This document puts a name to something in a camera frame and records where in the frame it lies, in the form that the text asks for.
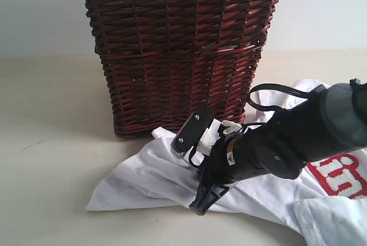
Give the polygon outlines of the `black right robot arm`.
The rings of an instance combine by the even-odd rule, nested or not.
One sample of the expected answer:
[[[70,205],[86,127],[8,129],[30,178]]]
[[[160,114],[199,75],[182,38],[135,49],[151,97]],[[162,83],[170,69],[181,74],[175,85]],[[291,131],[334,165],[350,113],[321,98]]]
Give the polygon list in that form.
[[[236,182],[267,174],[296,179],[308,163],[366,147],[366,85],[357,79],[308,92],[272,83],[253,90],[279,91],[302,102],[284,108],[250,101],[256,110],[272,112],[270,120],[220,127],[189,206],[197,215],[204,215]]]

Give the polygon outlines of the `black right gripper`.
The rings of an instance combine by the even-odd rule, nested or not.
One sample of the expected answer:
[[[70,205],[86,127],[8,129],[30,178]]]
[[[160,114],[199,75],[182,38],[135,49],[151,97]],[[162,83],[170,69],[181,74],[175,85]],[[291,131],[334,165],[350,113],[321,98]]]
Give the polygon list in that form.
[[[276,112],[267,123],[246,132],[239,126],[215,124],[205,131],[198,148],[205,158],[196,197],[189,205],[197,215],[205,215],[233,183],[266,174],[296,179],[306,164],[300,142],[306,126],[304,108]]]

